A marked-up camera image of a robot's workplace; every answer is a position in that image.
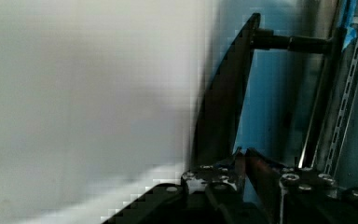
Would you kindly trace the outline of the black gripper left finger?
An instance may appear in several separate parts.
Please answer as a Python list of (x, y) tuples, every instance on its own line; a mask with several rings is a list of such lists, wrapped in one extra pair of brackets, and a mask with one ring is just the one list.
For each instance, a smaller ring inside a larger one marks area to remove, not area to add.
[(181, 185), (187, 194), (203, 192), (211, 184), (227, 184), (239, 194), (245, 185), (245, 158), (241, 147), (227, 158), (214, 164), (198, 165), (184, 172)]

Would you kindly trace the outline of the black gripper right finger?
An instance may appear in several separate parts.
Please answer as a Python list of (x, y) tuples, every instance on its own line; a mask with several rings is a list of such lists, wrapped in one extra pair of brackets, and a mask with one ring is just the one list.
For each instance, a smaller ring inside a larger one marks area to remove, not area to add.
[(245, 153), (246, 174), (263, 205), (274, 205), (279, 201), (279, 179), (285, 165), (272, 160), (255, 148), (248, 148)]

